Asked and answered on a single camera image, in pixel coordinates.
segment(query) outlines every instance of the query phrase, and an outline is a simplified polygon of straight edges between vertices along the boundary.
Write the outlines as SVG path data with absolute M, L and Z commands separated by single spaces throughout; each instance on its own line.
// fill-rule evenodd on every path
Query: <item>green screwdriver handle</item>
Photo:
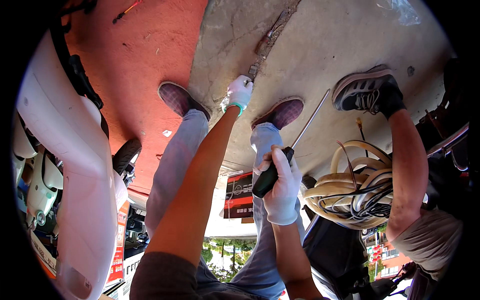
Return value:
M 286 147 L 285 149 L 282 150 L 282 152 L 285 154 L 287 157 L 288 162 L 292 160 L 293 154 L 295 151 L 290 148 Z M 275 182 L 278 179 L 278 172 L 276 170 L 275 164 L 272 162 L 270 164 L 270 167 L 267 169 L 267 171 L 262 172 L 260 174 L 260 177 L 257 179 L 255 184 L 253 185 L 253 195 L 258 198 L 263 198 L 268 191 L 270 191 L 273 188 L 273 185 L 275 185 Z

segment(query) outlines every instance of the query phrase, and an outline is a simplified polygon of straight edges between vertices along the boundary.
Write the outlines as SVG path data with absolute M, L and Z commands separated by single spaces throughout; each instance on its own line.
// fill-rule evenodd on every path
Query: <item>shoelace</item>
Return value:
M 367 110 L 369 113 L 375 115 L 378 113 L 376 110 L 375 103 L 380 96 L 380 91 L 378 89 L 374 89 L 371 93 L 365 94 L 357 94 L 357 103 L 359 106 L 359 110 Z

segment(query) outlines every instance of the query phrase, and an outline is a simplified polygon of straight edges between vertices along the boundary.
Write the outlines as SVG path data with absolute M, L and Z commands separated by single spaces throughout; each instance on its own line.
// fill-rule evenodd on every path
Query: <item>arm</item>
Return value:
M 240 76 L 228 86 L 230 101 L 244 104 L 243 108 L 250 100 L 253 85 L 250 83 L 245 87 L 244 77 L 246 78 L 246 76 Z M 233 84 L 236 88 L 245 89 L 247 92 L 232 91 Z M 156 228 L 146 250 L 147 253 L 170 253 L 197 266 L 218 171 L 225 156 L 233 123 L 239 114 L 240 108 L 236 104 L 227 106 L 225 114 L 198 147 L 177 195 Z
M 406 109 L 388 119 L 393 140 L 394 198 L 386 228 L 394 240 L 420 217 L 420 206 L 427 190 L 428 162 L 425 148 Z
M 272 224 L 276 244 L 276 266 L 290 299 L 322 298 L 312 279 L 310 262 L 301 246 L 297 224 Z
M 264 155 L 258 171 L 265 171 L 272 160 L 278 171 L 278 180 L 264 197 L 267 220 L 272 223 L 276 245 L 276 265 L 285 283 L 290 299 L 312 300 L 322 298 L 317 290 L 310 269 L 310 262 L 303 251 L 295 221 L 298 214 L 295 202 L 300 189 L 301 173 L 295 159 L 290 164 L 278 146 Z

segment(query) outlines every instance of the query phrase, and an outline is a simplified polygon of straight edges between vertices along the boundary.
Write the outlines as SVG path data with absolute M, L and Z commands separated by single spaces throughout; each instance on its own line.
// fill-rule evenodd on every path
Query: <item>red painted floor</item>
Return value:
M 75 12 L 65 35 L 104 102 L 102 113 L 116 153 L 132 138 L 142 142 L 134 190 L 149 193 L 162 154 L 181 118 L 158 97 L 165 80 L 188 85 L 207 0 L 145 0 L 122 20 L 112 20 L 133 0 L 99 0 L 89 14 Z M 172 131 L 165 137 L 164 130 Z

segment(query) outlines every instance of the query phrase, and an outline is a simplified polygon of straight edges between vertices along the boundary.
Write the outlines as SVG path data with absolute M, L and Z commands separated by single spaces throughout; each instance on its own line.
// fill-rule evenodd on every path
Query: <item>building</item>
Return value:
M 410 258 L 404 256 L 387 239 L 387 235 L 384 232 L 374 232 L 370 236 L 363 238 L 363 242 L 367 247 L 367 253 L 371 255 L 370 261 L 372 261 L 373 248 L 375 245 L 380 245 L 382 252 L 382 264 L 384 269 L 378 271 L 376 280 L 382 278 L 393 278 L 402 269 L 404 264 L 411 262 Z

